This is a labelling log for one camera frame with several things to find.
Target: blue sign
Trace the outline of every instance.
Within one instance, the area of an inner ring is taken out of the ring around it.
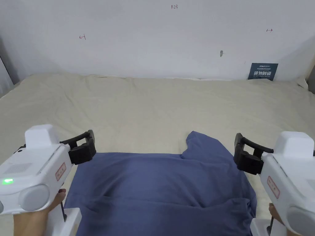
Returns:
[[[248,79],[269,79],[273,81],[277,68],[277,63],[252,63]]]

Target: white wall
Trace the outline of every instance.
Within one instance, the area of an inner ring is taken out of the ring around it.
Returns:
[[[276,79],[290,80],[313,66],[314,0],[0,2],[14,80],[62,71],[246,79],[252,62],[279,63]]]
[[[12,80],[0,58],[0,97],[2,97],[1,94],[7,92],[11,87],[13,87]]]

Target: white handheld device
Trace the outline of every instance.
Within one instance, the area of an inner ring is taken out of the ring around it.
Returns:
[[[254,148],[253,155],[244,151],[244,145]],[[234,161],[238,169],[260,175],[284,223],[255,218],[250,225],[253,236],[286,236],[287,229],[303,236],[314,235],[314,154],[313,139],[301,132],[282,132],[274,149],[236,135]]]
[[[85,138],[86,143],[77,146]],[[47,208],[63,185],[73,164],[96,153],[91,130],[59,142],[52,125],[33,126],[25,132],[26,144],[0,166],[0,215]],[[81,221],[79,208],[59,205],[48,216],[45,236],[75,235]]]

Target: handwritten mark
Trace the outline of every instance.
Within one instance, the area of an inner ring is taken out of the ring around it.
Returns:
[[[81,35],[80,35],[80,37],[79,37],[80,39],[82,39],[82,38],[84,38],[85,40],[86,40],[86,38],[85,38],[85,34],[83,34],[83,36],[81,37]]]

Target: green led light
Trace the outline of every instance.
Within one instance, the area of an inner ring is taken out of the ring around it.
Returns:
[[[2,184],[5,185],[5,184],[12,184],[13,183],[13,179],[5,179],[2,181]]]

